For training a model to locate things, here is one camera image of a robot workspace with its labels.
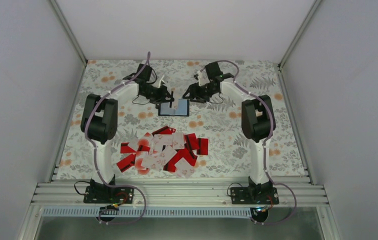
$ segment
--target white wall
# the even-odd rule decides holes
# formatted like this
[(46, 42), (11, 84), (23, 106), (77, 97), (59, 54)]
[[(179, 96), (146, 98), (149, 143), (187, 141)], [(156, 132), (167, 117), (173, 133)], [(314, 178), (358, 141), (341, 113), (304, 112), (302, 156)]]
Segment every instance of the white wall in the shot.
[(343, 239), (378, 239), (378, 1), (323, 1), (283, 69)]
[(57, 0), (88, 59), (279, 63), (314, 0)]
[(52, 167), (82, 71), (47, 0), (0, 0), (0, 240)]

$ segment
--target pile of cards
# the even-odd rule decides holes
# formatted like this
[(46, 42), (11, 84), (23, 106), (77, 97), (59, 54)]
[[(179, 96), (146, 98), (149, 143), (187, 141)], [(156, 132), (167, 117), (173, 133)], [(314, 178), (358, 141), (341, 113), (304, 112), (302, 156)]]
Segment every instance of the pile of cards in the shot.
[(134, 166), (142, 175), (150, 170), (164, 170), (189, 178), (195, 172), (198, 155), (208, 155), (208, 139), (164, 126), (141, 138), (123, 142), (120, 153), (129, 154), (117, 163), (121, 172)]

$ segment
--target floral tablecloth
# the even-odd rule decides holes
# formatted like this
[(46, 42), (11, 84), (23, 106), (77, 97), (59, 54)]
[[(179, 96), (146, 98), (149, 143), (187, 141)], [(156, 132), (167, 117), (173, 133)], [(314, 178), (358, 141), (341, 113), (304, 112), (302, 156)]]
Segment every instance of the floral tablecloth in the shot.
[[(88, 94), (103, 95), (121, 79), (136, 72), (142, 60), (89, 60), (78, 93), (71, 127), (65, 142), (57, 179), (89, 179), (93, 173), (91, 147), (80, 131), (85, 100)], [(212, 61), (151, 60), (150, 65), (158, 78), (164, 75), (169, 91), (182, 96), (188, 86), (195, 83), (194, 74)], [(250, 92), (267, 94), (272, 99), (276, 130), (270, 143), (269, 169), (274, 176), (302, 176), (304, 168), (297, 143), (283, 100), (277, 73), (268, 61), (235, 61), (240, 73), (238, 82)], [(220, 63), (224, 73), (235, 73), (234, 66)], [(112, 163), (117, 163), (127, 154), (120, 154), (120, 143), (139, 138), (163, 126), (169, 126), (185, 134), (209, 139), (208, 155), (199, 156), (192, 178), (246, 177), (250, 174), (251, 154), (249, 142), (241, 129), (241, 103), (222, 95), (221, 104), (190, 103), (190, 116), (158, 116), (153, 104), (137, 105), (132, 100), (119, 102), (118, 129), (112, 143)], [(221, 102), (217, 96), (212, 101)], [(139, 97), (135, 103), (146, 103)], [(137, 171), (134, 167), (118, 178), (175, 178), (167, 171)]]

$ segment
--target floral pattern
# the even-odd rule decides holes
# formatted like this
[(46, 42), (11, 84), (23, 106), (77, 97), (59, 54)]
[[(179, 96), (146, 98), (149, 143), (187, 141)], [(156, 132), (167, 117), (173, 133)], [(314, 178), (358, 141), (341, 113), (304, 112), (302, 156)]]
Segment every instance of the floral pattern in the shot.
[[(103, 95), (130, 73), (135, 72), (141, 60), (89, 60), (74, 108), (71, 127), (65, 142), (57, 179), (85, 179), (93, 172), (91, 147), (80, 123), (88, 94)], [(150, 65), (164, 75), (169, 92), (181, 97), (188, 86), (195, 83), (194, 74), (211, 61), (151, 60)], [(238, 82), (258, 95), (267, 94), (272, 99), (276, 130), (270, 143), (269, 168), (274, 176), (302, 176), (304, 167), (300, 158), (294, 132), (283, 100), (277, 73), (268, 61), (235, 61), (240, 73)], [(234, 73), (232, 65), (221, 63), (224, 73)], [(185, 134), (209, 139), (208, 155), (199, 156), (192, 178), (244, 177), (250, 174), (251, 153), (249, 140), (241, 129), (241, 103), (221, 95), (223, 103), (190, 103), (190, 116), (158, 116), (152, 104), (133, 104), (132, 100), (119, 102), (118, 129), (112, 140), (112, 163), (127, 156), (120, 154), (120, 144), (140, 138), (163, 126), (169, 126)], [(211, 99), (220, 103), (217, 94)], [(134, 103), (144, 104), (140, 96)], [(167, 171), (143, 170), (131, 167), (124, 173), (115, 172), (117, 178), (176, 178)]]

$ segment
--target gray floor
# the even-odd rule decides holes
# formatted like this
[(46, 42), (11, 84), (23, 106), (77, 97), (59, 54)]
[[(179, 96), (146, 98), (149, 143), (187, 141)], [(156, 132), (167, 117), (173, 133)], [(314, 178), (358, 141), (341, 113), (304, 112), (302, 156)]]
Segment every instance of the gray floor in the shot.
[[(272, 209), (267, 221), (283, 219), (289, 212), (288, 208)], [(143, 218), (135, 224), (114, 226), (99, 224), (94, 217), (45, 217), (38, 239), (321, 240), (323, 237), (316, 209), (300, 207), (291, 219), (272, 226), (236, 218)]]

